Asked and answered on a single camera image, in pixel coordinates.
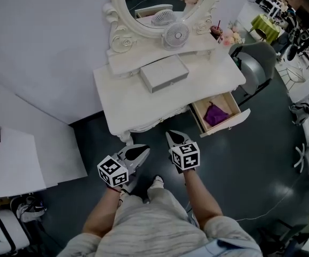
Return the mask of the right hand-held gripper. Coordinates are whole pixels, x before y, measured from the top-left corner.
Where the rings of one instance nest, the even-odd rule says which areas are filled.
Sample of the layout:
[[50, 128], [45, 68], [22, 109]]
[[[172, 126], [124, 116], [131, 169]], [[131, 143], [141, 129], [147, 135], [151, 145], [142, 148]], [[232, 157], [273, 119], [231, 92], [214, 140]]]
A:
[[170, 160], [176, 166], [178, 173], [194, 170], [200, 165], [200, 149], [187, 134], [168, 130], [165, 135], [169, 146]]

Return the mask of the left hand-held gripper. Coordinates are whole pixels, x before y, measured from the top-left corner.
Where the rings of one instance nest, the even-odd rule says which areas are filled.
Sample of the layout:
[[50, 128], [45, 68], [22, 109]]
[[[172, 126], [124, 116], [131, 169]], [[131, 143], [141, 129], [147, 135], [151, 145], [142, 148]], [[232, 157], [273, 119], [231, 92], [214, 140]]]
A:
[[127, 192], [135, 188], [137, 170], [143, 165], [150, 153], [144, 144], [126, 146], [112, 156], [108, 155], [98, 165], [100, 178], [111, 188], [121, 186]]

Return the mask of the white dressing table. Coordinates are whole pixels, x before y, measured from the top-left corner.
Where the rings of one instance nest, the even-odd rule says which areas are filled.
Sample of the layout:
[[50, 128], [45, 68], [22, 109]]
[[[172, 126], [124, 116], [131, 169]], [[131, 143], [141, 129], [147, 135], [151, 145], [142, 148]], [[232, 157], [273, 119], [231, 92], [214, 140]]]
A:
[[94, 71], [109, 131], [132, 145], [130, 129], [149, 124], [183, 106], [204, 98], [232, 92], [245, 83], [245, 77], [224, 50], [211, 55], [186, 54], [182, 61], [189, 69], [186, 79], [156, 93], [150, 93], [137, 75], [116, 79], [109, 66]]

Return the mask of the person's left forearm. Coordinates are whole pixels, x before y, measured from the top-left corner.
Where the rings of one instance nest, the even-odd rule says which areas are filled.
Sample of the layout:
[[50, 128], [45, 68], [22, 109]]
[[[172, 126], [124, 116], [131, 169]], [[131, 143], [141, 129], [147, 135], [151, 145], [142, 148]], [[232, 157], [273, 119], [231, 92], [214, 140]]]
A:
[[120, 193], [120, 187], [107, 187], [103, 197], [88, 216], [82, 233], [103, 237], [111, 230], [118, 208]]

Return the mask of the person's right forearm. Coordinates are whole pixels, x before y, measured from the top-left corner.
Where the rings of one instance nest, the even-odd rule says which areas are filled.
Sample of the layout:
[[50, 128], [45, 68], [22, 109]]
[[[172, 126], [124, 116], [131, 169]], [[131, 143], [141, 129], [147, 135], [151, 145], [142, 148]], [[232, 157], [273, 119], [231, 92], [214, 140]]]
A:
[[183, 171], [189, 201], [199, 227], [204, 229], [209, 220], [222, 216], [220, 206], [194, 170]]

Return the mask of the person's white shoe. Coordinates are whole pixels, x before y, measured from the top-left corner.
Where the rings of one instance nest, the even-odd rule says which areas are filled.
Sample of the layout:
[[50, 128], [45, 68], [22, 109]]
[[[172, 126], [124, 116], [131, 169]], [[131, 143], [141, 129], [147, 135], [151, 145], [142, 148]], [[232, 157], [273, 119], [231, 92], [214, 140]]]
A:
[[156, 175], [154, 177], [151, 188], [164, 188], [164, 181], [161, 176]]

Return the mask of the purple cloth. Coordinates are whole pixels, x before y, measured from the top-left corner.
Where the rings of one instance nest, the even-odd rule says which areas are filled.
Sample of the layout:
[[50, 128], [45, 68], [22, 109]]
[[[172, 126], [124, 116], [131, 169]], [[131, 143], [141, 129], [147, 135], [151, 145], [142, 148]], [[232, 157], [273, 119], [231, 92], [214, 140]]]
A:
[[210, 106], [207, 108], [207, 111], [203, 117], [204, 121], [210, 126], [214, 127], [221, 122], [227, 120], [229, 114], [224, 112], [214, 103], [210, 102]]

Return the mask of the person's light trousers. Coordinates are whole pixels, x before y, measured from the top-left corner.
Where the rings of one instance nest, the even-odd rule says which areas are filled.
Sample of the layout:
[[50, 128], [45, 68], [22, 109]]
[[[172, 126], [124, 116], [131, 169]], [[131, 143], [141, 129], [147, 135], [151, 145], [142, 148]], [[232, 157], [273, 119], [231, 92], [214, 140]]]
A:
[[[182, 206], [179, 201], [173, 196], [173, 194], [165, 188], [151, 188], [147, 190], [149, 202], [153, 204], [159, 204], [168, 206], [169, 208], [179, 210]], [[130, 195], [123, 192], [119, 198], [119, 206], [117, 208], [118, 213], [122, 213], [124, 210], [143, 205], [144, 201], [142, 198], [136, 195]]]

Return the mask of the small white desk fan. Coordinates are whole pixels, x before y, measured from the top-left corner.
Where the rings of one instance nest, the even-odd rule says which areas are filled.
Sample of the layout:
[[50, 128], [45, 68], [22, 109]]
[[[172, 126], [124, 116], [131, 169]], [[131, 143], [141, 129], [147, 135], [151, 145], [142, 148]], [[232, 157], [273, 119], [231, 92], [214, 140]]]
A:
[[184, 46], [190, 35], [187, 25], [182, 22], [170, 24], [162, 34], [162, 44], [166, 50], [178, 50]]

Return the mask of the dark drink cup with straw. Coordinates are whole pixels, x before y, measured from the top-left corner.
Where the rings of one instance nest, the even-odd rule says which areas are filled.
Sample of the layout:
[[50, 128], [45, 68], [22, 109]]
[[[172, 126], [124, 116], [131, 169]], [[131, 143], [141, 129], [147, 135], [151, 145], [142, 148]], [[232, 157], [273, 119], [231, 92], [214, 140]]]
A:
[[220, 26], [221, 21], [218, 21], [217, 25], [212, 25], [210, 28], [210, 33], [214, 37], [215, 40], [219, 40], [223, 34], [223, 30]]

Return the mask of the pink flowers in white vase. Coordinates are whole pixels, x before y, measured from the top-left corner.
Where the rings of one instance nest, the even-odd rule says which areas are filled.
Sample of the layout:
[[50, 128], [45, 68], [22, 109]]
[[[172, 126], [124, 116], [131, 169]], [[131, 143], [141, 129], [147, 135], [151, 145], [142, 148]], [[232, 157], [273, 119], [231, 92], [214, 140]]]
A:
[[224, 46], [232, 46], [234, 44], [244, 44], [245, 38], [239, 33], [238, 27], [234, 23], [229, 23], [228, 28], [223, 31], [221, 43]]

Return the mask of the grey backpack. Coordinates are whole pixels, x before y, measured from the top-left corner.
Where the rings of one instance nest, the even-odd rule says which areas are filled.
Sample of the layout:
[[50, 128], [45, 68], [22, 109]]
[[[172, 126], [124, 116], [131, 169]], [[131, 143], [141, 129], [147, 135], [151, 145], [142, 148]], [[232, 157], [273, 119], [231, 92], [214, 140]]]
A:
[[302, 102], [293, 104], [289, 107], [290, 112], [294, 115], [293, 123], [301, 126], [309, 118], [309, 104]]

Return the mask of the white ornate oval mirror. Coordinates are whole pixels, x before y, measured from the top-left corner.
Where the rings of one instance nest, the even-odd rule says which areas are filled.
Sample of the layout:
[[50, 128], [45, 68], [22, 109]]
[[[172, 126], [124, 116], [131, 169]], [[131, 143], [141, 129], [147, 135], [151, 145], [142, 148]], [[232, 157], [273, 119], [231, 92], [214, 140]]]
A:
[[130, 14], [125, 0], [111, 0], [103, 13], [111, 25], [107, 51], [109, 71], [113, 77], [129, 77], [142, 66], [175, 54], [209, 51], [216, 48], [210, 35], [211, 11], [216, 0], [200, 0], [180, 22], [190, 30], [185, 44], [175, 50], [163, 45], [164, 28], [147, 27]]

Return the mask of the black metal chair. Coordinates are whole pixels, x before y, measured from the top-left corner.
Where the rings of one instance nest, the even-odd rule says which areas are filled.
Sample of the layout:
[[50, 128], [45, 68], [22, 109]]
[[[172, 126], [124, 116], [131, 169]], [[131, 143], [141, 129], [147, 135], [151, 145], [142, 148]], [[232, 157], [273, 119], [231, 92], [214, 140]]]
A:
[[307, 228], [307, 224], [290, 225], [281, 219], [257, 228], [263, 257], [293, 257], [295, 251], [309, 240]]

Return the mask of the white case with black trim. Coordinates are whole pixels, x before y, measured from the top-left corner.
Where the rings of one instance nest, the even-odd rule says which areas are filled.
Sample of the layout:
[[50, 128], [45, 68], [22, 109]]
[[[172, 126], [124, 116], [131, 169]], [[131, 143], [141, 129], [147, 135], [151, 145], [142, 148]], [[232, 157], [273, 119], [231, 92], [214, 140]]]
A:
[[11, 210], [0, 210], [0, 255], [26, 248], [30, 241]]

